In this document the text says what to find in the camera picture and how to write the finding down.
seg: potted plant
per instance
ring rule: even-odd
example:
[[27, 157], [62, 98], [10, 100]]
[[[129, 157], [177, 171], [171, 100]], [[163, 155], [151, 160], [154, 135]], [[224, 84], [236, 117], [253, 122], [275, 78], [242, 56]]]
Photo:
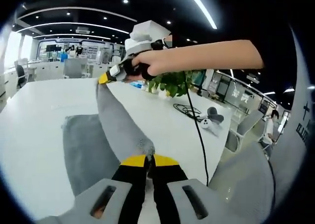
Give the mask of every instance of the potted plant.
[[170, 97], [185, 95], [187, 93], [185, 81], [190, 89], [192, 87], [192, 74], [193, 71], [185, 71], [185, 74], [183, 72], [172, 72], [159, 75], [149, 81], [149, 92], [152, 93], [152, 89], [160, 89], [166, 91], [165, 94]]

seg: desk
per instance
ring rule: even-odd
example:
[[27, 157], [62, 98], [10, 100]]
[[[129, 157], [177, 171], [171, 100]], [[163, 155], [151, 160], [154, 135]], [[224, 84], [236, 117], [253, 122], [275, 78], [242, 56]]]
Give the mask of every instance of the desk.
[[[205, 183], [194, 121], [172, 106], [188, 105], [187, 96], [161, 99], [124, 83], [112, 83], [109, 88], [153, 141], [157, 154], [176, 159], [189, 178]], [[200, 111], [215, 106], [225, 117], [219, 137], [200, 128], [211, 178], [224, 149], [231, 112], [194, 93], [191, 99]], [[15, 198], [35, 220], [60, 215], [72, 207], [74, 196], [64, 164], [61, 125], [66, 116], [96, 113], [95, 79], [27, 83], [1, 112], [1, 169]]]

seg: ceiling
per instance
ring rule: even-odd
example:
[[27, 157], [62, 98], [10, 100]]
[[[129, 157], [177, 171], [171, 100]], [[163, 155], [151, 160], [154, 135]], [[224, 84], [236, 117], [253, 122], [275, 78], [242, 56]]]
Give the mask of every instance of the ceiling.
[[[277, 5], [288, 13], [296, 10], [297, 1], [277, 0]], [[23, 27], [21, 21], [30, 26], [66, 22], [64, 24], [54, 24], [36, 27], [21, 31], [21, 33], [38, 37], [48, 34], [72, 34], [78, 26], [88, 27], [91, 36], [82, 38], [101, 40], [96, 36], [110, 38], [111, 42], [124, 43], [129, 38], [136, 23], [153, 20], [168, 28], [172, 33], [176, 33], [183, 39], [190, 39], [187, 45], [200, 43], [210, 43], [224, 40], [223, 36], [229, 32], [237, 32], [239, 28], [250, 25], [251, 15], [255, 8], [262, 7], [270, 11], [268, 0], [201, 0], [205, 8], [213, 18], [217, 29], [213, 29], [194, 0], [25, 0], [18, 5], [16, 11], [15, 25], [13, 31], [20, 31]], [[73, 23], [87, 23], [99, 26], [76, 25]], [[256, 70], [234, 70], [234, 76], [246, 83], [251, 83], [246, 78], [248, 73], [253, 73], [257, 79], [263, 76], [262, 71]], [[295, 85], [296, 72], [284, 72], [288, 74], [287, 88]], [[263, 93], [274, 91], [270, 82], [261, 80], [259, 84], [251, 85]], [[293, 102], [293, 93], [286, 93], [281, 99], [283, 106], [290, 109]]]

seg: office desk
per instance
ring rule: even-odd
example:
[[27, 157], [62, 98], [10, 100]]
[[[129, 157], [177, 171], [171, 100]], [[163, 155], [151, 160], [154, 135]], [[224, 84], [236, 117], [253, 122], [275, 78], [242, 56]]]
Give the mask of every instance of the office desk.
[[[161, 99], [129, 84], [109, 88], [134, 121], [153, 141], [156, 153], [177, 160], [189, 178], [205, 183], [202, 148], [194, 121], [173, 108], [188, 105], [187, 96]], [[215, 137], [202, 128], [209, 177], [219, 163], [230, 126], [231, 112], [191, 93], [202, 112], [215, 106], [225, 120]], [[19, 204], [35, 220], [60, 215], [73, 205], [64, 156], [64, 118], [96, 114], [95, 79], [49, 80], [27, 83], [0, 114], [0, 165]]]

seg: white shirt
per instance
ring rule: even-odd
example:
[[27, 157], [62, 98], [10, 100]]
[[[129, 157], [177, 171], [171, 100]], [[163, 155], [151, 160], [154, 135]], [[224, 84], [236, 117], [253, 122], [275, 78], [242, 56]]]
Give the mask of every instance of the white shirt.
[[274, 132], [274, 122], [272, 121], [271, 118], [269, 118], [266, 121], [266, 131], [262, 139], [262, 142], [264, 142], [265, 144], [272, 144], [273, 143], [272, 139], [269, 138], [268, 134], [273, 134], [273, 132]]

